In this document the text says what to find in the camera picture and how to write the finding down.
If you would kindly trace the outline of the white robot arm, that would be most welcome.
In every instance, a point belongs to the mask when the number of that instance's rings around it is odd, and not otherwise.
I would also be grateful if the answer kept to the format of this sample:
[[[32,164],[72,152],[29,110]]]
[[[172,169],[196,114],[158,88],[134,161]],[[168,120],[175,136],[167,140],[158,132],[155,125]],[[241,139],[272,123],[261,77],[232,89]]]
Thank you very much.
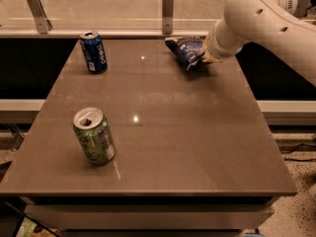
[[[212,61],[254,42],[316,86],[316,26],[294,16],[297,0],[227,0],[202,51]]]

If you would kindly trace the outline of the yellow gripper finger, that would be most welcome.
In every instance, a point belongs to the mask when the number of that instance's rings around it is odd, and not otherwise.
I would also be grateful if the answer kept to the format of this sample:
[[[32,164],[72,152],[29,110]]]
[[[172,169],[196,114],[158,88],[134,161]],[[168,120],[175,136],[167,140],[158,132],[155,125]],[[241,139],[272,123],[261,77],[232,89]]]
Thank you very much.
[[[222,62],[222,59],[214,57],[211,53],[205,52],[202,57],[201,61],[204,63],[220,63]]]

